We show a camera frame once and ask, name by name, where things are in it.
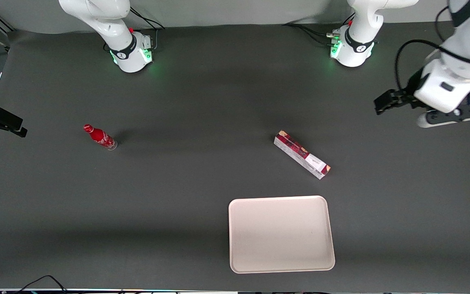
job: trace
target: bottle label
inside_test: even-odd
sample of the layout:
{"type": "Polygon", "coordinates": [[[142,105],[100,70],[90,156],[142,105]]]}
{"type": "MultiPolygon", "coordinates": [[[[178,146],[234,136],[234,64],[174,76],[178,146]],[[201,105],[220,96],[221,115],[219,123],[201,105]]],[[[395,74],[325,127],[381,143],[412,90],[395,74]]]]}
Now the bottle label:
{"type": "Polygon", "coordinates": [[[106,132],[103,132],[104,136],[103,138],[101,139],[101,141],[96,141],[97,143],[99,143],[101,146],[105,147],[105,148],[112,148],[115,141],[113,140],[112,137],[110,137],[108,134],[106,134],[106,132]]]}

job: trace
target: bottle cap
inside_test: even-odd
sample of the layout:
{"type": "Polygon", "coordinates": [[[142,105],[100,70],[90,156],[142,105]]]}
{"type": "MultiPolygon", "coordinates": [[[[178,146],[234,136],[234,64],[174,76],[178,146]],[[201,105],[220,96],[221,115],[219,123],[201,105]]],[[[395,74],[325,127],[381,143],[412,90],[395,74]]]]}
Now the bottle cap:
{"type": "Polygon", "coordinates": [[[92,127],[91,125],[89,125],[89,124],[84,125],[84,127],[82,127],[82,128],[83,128],[84,131],[87,132],[87,133],[93,132],[93,127],[92,127]]]}

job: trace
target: gray wall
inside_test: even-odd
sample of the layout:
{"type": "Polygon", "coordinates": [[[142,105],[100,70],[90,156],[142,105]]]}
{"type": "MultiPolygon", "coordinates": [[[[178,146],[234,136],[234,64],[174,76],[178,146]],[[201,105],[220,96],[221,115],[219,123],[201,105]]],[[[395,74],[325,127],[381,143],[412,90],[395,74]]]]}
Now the gray wall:
{"type": "MultiPolygon", "coordinates": [[[[342,21],[351,9],[345,0],[131,0],[146,17],[168,27],[283,24],[342,21]]],[[[413,7],[384,10],[386,22],[431,22],[446,0],[420,0],[413,7]]],[[[41,33],[90,31],[61,9],[58,0],[0,0],[0,15],[17,29],[41,33]]],[[[145,28],[130,14],[127,25],[145,28]]]]}

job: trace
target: box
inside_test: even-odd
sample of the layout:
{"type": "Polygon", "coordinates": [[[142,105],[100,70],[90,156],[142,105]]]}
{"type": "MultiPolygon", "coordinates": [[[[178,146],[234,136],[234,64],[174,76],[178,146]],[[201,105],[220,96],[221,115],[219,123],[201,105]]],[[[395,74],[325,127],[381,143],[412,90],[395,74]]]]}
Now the box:
{"type": "Polygon", "coordinates": [[[293,140],[283,130],[275,136],[275,145],[284,151],[289,157],[300,163],[305,169],[318,179],[323,178],[331,167],[313,154],[309,153],[302,145],[293,140]]]}

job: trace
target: white tray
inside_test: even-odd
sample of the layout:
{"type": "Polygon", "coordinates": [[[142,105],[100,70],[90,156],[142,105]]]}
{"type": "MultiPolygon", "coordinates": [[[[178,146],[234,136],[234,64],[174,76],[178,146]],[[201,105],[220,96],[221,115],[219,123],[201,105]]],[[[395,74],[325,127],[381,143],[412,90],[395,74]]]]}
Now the white tray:
{"type": "Polygon", "coordinates": [[[328,203],[321,196],[235,199],[230,266],[237,274],[331,270],[328,203]]]}

